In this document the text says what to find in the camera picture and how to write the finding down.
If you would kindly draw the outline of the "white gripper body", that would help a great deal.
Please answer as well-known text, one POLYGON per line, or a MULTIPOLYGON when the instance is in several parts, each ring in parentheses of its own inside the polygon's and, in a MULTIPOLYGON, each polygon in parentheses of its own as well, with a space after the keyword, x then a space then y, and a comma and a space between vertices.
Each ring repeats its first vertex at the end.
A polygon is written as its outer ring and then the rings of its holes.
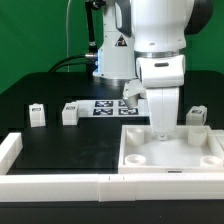
POLYGON ((184 84, 185 56, 136 59, 136 71, 146 90, 152 131, 168 135, 175 130, 179 87, 184 84))

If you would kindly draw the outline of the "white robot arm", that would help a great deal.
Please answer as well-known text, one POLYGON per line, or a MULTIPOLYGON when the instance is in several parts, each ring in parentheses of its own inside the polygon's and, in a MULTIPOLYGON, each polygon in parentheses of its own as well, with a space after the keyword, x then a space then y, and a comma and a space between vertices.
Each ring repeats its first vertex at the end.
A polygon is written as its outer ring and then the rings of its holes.
POLYGON ((184 84, 185 37, 199 33, 213 0, 104 0, 103 44, 93 77, 124 87, 128 108, 148 102, 152 131, 165 140, 174 132, 179 87, 184 84))

